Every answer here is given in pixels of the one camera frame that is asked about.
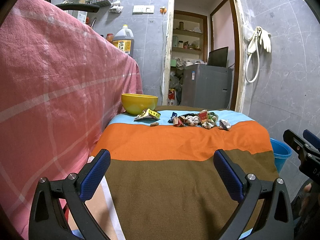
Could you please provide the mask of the person's right hand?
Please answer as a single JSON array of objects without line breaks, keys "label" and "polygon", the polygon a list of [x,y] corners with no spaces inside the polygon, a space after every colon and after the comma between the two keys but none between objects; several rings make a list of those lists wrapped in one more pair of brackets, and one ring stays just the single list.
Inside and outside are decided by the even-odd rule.
[{"label": "person's right hand", "polygon": [[302,188],[300,189],[299,193],[297,194],[297,200],[299,203],[299,213],[298,213],[299,216],[303,214],[304,209],[308,205],[311,189],[312,189],[312,182],[307,180],[302,186]]}]

